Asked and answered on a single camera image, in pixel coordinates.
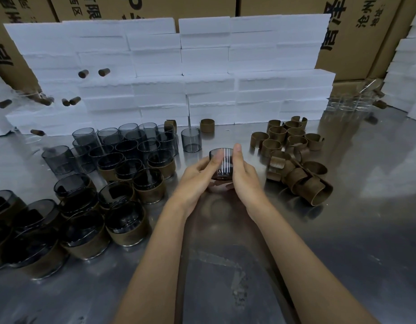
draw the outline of right hand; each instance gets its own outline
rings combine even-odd
[[[257,211],[260,205],[268,202],[268,198],[260,186],[255,168],[244,161],[239,143],[233,147],[233,185],[250,216]]]

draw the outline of hand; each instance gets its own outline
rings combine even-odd
[[[244,161],[239,143],[233,147],[233,185],[250,217],[259,205],[268,201],[259,184],[259,177],[255,168]]]
[[[178,186],[168,201],[168,203],[171,202],[181,207],[185,218],[193,212],[199,197],[206,190],[211,177],[220,167],[223,157],[223,152],[219,151],[211,161],[209,157],[205,157],[185,169]]]

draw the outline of left arm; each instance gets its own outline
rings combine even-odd
[[[188,167],[166,202],[112,324],[173,324],[184,225],[223,154]]]

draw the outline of right arm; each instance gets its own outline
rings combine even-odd
[[[233,183],[259,227],[289,290],[302,324],[378,324],[308,248],[269,202],[253,166],[233,148]]]

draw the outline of metal table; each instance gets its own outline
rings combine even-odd
[[[249,141],[266,123],[216,126],[201,152],[181,149],[168,194],[187,165],[214,148],[242,143],[273,204],[352,294],[383,324],[416,323],[416,121],[393,108],[376,116],[378,124],[371,125],[326,112],[308,123],[308,133],[326,137],[312,157],[328,167],[334,185],[319,207],[265,180],[266,159]],[[50,139],[56,145],[72,140]],[[104,184],[93,179],[97,187]],[[0,137],[0,190],[13,190],[26,203],[56,200],[55,182],[38,153],[29,157],[14,134]],[[146,207],[152,227],[164,202]],[[89,262],[70,258],[37,282],[0,270],[0,324],[108,323],[145,246],[111,245]],[[185,228],[176,321],[293,323],[295,316],[275,262],[234,191],[205,193]]]

